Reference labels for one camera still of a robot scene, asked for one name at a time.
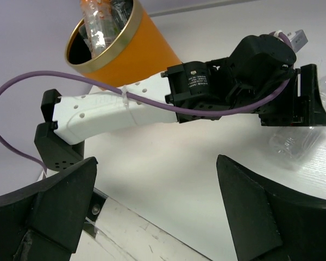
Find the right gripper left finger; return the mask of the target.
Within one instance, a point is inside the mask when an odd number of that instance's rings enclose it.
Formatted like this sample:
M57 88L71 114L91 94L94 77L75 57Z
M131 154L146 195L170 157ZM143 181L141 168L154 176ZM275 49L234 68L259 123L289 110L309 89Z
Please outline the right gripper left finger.
M0 260L69 260L77 250L97 175L89 157L0 196Z

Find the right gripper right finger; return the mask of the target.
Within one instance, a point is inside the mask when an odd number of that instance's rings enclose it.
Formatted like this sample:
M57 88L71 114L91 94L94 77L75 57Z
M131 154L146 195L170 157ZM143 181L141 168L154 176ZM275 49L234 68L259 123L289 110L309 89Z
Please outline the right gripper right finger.
M218 181L237 260L326 260L326 200L263 177L225 155Z

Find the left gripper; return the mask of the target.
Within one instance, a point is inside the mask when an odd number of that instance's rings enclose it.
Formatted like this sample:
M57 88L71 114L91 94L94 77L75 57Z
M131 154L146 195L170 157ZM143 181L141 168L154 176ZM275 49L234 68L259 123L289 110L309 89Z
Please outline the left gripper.
M326 111L319 91L317 65L309 64L295 69L286 88L274 100L261 106L258 116L261 125L265 127L326 126Z

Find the clear unlabelled bottle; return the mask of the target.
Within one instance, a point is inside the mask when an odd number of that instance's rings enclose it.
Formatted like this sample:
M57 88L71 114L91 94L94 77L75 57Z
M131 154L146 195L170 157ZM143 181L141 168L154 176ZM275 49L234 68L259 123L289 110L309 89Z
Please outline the clear unlabelled bottle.
M319 80L319 88L326 110L326 76ZM268 143L277 161L285 165L326 163L326 127L280 127Z

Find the orange label bottle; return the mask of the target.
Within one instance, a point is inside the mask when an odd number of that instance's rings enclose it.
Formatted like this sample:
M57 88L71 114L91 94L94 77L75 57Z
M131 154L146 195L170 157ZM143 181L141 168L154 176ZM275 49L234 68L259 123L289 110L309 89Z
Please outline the orange label bottle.
M103 53L114 40L110 1L80 1L92 57Z

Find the green yellow label bottle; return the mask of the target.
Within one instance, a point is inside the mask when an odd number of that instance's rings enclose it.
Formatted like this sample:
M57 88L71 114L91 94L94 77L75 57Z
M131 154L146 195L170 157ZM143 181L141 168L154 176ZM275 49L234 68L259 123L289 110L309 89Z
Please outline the green yellow label bottle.
M126 26L133 9L132 0L112 0L110 1L111 15L114 19L114 23L119 30Z

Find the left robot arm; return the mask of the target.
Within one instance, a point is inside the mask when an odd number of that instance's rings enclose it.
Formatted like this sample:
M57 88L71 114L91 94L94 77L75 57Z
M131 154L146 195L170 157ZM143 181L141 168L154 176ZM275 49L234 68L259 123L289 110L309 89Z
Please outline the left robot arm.
M84 159L86 139L134 126L256 114L264 127L325 127L317 67L295 62L283 33L249 35L226 58L171 66L121 88L73 97L48 90L34 144L46 168L61 171Z

